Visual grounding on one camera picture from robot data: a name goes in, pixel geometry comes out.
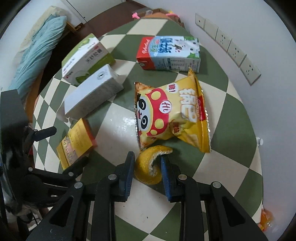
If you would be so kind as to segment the light blue duvet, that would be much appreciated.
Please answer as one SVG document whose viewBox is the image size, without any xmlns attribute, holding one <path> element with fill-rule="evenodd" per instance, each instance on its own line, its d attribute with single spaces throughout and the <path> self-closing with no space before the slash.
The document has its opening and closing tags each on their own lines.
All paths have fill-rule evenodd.
<svg viewBox="0 0 296 241">
<path fill-rule="evenodd" d="M 31 43 L 25 49 L 15 76 L 8 90 L 17 90 L 25 102 L 32 85 L 46 67 L 53 49 L 58 44 L 67 23 L 66 16 L 49 16 L 43 26 L 32 36 Z"/>
</svg>

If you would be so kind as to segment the yellow flat box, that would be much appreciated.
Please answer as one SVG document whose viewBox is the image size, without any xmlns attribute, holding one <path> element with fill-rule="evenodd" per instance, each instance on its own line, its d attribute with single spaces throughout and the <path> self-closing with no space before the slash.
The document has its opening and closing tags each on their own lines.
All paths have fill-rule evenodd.
<svg viewBox="0 0 296 241">
<path fill-rule="evenodd" d="M 79 119 L 56 148 L 63 170 L 72 166 L 96 146 L 88 121 L 84 118 Z"/>
</svg>

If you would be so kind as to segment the grey white long box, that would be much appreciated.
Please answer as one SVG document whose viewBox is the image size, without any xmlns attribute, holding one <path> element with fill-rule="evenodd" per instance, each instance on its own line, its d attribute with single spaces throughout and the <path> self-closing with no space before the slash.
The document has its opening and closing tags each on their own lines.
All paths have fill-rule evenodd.
<svg viewBox="0 0 296 241">
<path fill-rule="evenodd" d="M 63 101 L 64 118 L 79 120 L 123 90 L 123 76 L 106 64 L 76 87 Z"/>
</svg>

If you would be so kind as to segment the brown cardboard box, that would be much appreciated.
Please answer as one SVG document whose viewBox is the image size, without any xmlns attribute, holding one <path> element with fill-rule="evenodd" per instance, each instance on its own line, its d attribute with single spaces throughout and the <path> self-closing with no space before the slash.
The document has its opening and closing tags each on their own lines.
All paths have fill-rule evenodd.
<svg viewBox="0 0 296 241">
<path fill-rule="evenodd" d="M 148 9 L 146 11 L 142 11 L 141 13 L 132 14 L 132 18 L 137 20 L 139 20 L 140 18 L 166 19 L 176 22 L 183 28 L 185 27 L 184 23 L 181 21 L 181 18 L 178 15 L 164 9 Z"/>
</svg>

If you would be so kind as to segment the pink plastic hanger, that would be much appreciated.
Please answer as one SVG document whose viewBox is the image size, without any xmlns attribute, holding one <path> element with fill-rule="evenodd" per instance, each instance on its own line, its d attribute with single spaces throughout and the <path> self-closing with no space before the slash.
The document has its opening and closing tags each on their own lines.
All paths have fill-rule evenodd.
<svg viewBox="0 0 296 241">
<path fill-rule="evenodd" d="M 168 19 L 168 20 L 171 19 L 171 20 L 174 20 L 175 18 L 179 18 L 179 16 L 176 15 L 176 14 L 172 14 L 172 13 L 165 14 L 165 13 L 162 13 L 162 12 L 155 12 L 155 13 L 153 13 L 153 12 L 150 13 L 149 12 L 147 14 L 146 12 L 142 12 L 142 13 L 133 13 L 132 18 L 136 19 L 136 20 L 139 20 L 141 18 L 150 18 L 150 19 L 159 18 L 159 19 Z"/>
</svg>

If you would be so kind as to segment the red blue milk carton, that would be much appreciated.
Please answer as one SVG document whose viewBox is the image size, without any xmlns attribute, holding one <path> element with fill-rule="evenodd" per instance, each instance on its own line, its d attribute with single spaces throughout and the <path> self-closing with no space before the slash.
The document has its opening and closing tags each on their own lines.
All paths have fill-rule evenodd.
<svg viewBox="0 0 296 241">
<path fill-rule="evenodd" d="M 137 63 L 144 70 L 199 72 L 199 39 L 192 36 L 144 37 L 137 52 Z"/>
</svg>

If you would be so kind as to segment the white wall socket strip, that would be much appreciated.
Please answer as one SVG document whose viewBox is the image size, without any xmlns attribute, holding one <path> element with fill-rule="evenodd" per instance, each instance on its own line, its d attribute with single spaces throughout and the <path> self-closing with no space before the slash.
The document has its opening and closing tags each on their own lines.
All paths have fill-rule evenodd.
<svg viewBox="0 0 296 241">
<path fill-rule="evenodd" d="M 209 19 L 195 13 L 195 24 L 205 31 L 234 61 L 241 70 L 249 85 L 253 85 L 261 77 L 261 72 L 249 59 L 235 41 Z"/>
</svg>

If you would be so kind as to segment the green white tissue box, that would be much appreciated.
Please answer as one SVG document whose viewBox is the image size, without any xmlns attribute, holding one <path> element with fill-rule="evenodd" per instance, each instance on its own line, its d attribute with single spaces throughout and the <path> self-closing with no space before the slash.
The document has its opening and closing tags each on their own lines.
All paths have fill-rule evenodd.
<svg viewBox="0 0 296 241">
<path fill-rule="evenodd" d="M 114 63 L 109 51 L 90 33 L 62 61 L 62 78 L 78 86 L 104 65 Z"/>
</svg>

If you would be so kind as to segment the orange peel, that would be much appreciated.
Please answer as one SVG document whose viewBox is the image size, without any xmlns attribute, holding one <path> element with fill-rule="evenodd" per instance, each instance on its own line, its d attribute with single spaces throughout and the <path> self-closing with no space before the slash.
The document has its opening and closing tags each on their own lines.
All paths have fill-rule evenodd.
<svg viewBox="0 0 296 241">
<path fill-rule="evenodd" d="M 171 147 L 153 146 L 142 151 L 134 165 L 134 176 L 138 181 L 146 185 L 156 185 L 162 180 L 159 165 L 154 164 L 158 156 L 167 155 L 173 152 Z"/>
</svg>

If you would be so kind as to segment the green white checkered mat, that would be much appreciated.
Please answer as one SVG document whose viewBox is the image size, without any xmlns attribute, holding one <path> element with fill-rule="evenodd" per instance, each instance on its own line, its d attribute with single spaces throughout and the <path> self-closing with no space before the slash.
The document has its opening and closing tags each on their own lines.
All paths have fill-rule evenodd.
<svg viewBox="0 0 296 241">
<path fill-rule="evenodd" d="M 88 116 L 89 125 L 97 141 L 90 153 L 90 162 L 82 174 L 86 184 L 98 182 L 123 163 L 128 152 L 139 153 L 136 127 L 147 127 L 150 137 L 162 132 L 173 116 L 168 96 L 157 92 L 156 103 L 149 96 L 140 100 L 140 109 L 134 109 L 134 83 L 159 88 L 164 86 L 178 97 L 181 109 L 189 120 L 194 119 L 190 108 L 192 97 L 177 90 L 175 81 L 185 72 L 144 70 L 137 63 L 139 49 L 145 50 L 144 37 L 186 36 L 188 32 L 177 23 L 164 19 L 132 21 L 100 37 L 102 45 L 112 54 L 114 71 L 123 76 L 124 89 L 104 102 Z M 204 93 L 209 117 L 211 152 L 198 148 L 177 137 L 158 140 L 158 145 L 173 149 L 170 161 L 196 181 L 210 184 L 220 182 L 247 211 L 255 222 L 260 221 L 263 179 L 259 150 L 247 111 L 233 84 L 216 60 L 205 49 L 200 49 L 201 66 L 197 75 Z M 56 148 L 65 137 L 70 122 L 57 119 L 56 113 L 64 97 L 74 87 L 57 73 L 41 92 L 34 111 L 36 129 L 55 126 L 57 133 L 35 143 L 36 167 L 55 173 L 62 172 Z M 180 204 L 170 203 L 163 185 L 147 186 L 133 180 L 130 197 L 115 205 L 116 237 L 118 240 L 178 240 L 180 230 Z"/>
</svg>

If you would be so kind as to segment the yellow panda snack bag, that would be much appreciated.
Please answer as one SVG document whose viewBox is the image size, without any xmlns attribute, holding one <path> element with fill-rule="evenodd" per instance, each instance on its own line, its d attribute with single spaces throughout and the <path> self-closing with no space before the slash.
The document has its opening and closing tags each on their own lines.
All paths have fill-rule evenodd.
<svg viewBox="0 0 296 241">
<path fill-rule="evenodd" d="M 203 90 L 193 70 L 187 77 L 160 87 L 135 82 L 134 89 L 140 149 L 177 137 L 203 153 L 211 151 Z"/>
</svg>

